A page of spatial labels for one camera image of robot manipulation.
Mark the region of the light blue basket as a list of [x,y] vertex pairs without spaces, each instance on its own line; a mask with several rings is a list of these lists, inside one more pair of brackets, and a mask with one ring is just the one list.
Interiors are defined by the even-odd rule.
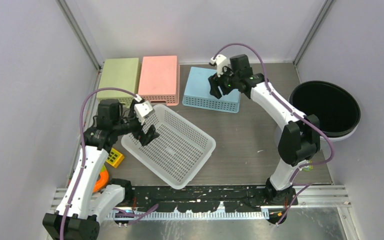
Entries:
[[220,99],[210,94],[208,78],[214,75],[214,69],[192,66],[186,81],[182,104],[187,107],[236,114],[240,110],[241,94],[237,90]]

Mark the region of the pink perforated basket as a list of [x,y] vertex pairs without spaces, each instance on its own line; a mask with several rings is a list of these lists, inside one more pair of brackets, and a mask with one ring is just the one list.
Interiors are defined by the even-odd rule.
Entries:
[[151,103],[177,106],[180,94],[178,57],[176,55],[143,57],[138,94]]

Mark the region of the black grey round bin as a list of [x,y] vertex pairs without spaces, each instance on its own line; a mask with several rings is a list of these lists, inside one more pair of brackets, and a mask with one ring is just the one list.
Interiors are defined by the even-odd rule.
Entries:
[[319,129],[332,142],[349,138],[359,126],[361,109],[344,88],[326,81],[307,81],[298,85],[288,101],[307,115],[316,115]]

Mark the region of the pale green perforated basket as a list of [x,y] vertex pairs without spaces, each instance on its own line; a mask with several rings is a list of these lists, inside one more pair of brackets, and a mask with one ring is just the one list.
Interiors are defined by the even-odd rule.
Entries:
[[[98,87],[124,89],[136,94],[139,88],[141,66],[138,57],[108,58],[104,62]],[[98,101],[117,99],[120,103],[129,106],[133,97],[117,90],[104,90],[96,94],[96,99]]]

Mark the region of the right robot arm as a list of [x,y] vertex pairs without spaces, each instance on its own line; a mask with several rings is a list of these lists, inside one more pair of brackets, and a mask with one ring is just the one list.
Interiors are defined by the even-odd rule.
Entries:
[[253,72],[245,54],[231,58],[218,54],[209,64],[216,68],[208,78],[212,96],[220,99],[237,90],[262,107],[277,124],[280,133],[275,139],[280,161],[267,179],[262,196],[269,205],[285,203],[295,193],[295,172],[320,150],[319,118],[288,103],[263,73]]

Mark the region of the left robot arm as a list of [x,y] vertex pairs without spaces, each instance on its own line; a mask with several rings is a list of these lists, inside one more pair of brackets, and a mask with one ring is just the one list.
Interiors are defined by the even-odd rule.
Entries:
[[116,99],[102,100],[93,117],[93,124],[81,131],[79,161],[65,195],[54,213],[46,213],[42,225],[54,240],[95,240],[101,223],[119,204],[128,207],[133,202],[129,180],[108,182],[103,192],[92,200],[96,182],[104,163],[118,138],[132,134],[142,146],[159,137],[155,126],[143,128],[146,119],[154,113],[149,101],[135,97],[123,115],[123,104]]

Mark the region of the grey basket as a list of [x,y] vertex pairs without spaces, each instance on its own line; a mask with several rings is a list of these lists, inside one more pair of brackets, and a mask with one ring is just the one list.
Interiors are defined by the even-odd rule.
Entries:
[[157,104],[146,119],[159,137],[143,146],[132,134],[121,138],[121,145],[170,187],[184,188],[200,171],[216,148],[216,141],[166,105]]

